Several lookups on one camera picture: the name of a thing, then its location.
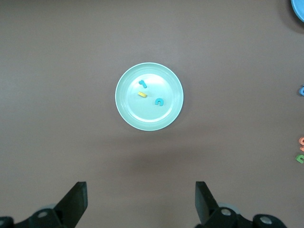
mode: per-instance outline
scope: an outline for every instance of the screw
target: screw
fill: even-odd
[[[43,212],[39,213],[37,217],[42,218],[42,217],[45,217],[47,214],[48,214],[47,212],[43,211]]]
[[[230,216],[231,215],[231,212],[228,209],[222,209],[220,212],[222,212],[222,214],[226,215],[226,216]]]
[[[272,221],[270,220],[270,218],[266,217],[266,216],[263,216],[263,217],[260,217],[260,220],[265,223],[265,224],[272,224]]]

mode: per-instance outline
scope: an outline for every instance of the orange foam number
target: orange foam number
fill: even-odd
[[[304,137],[302,137],[302,138],[299,139],[299,143],[300,143],[302,146],[304,146]]]

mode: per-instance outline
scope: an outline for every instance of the yellow foam piece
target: yellow foam piece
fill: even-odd
[[[139,95],[139,96],[142,96],[142,97],[144,97],[144,98],[147,97],[147,94],[144,94],[143,92],[138,92],[138,95]]]

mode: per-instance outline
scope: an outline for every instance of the blue foam number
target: blue foam number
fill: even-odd
[[[299,90],[300,95],[304,96],[304,85],[303,87]]]
[[[163,100],[161,98],[155,100],[155,105],[158,105],[158,103],[160,103],[160,106],[163,106]]]
[[[145,82],[143,80],[138,82],[140,85],[142,85],[144,88],[147,88],[147,85],[145,84]]]

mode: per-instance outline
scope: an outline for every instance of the light green plate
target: light green plate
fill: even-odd
[[[179,79],[157,63],[141,63],[128,69],[115,92],[122,118],[143,131],[156,131],[171,124],[181,112],[183,100]]]

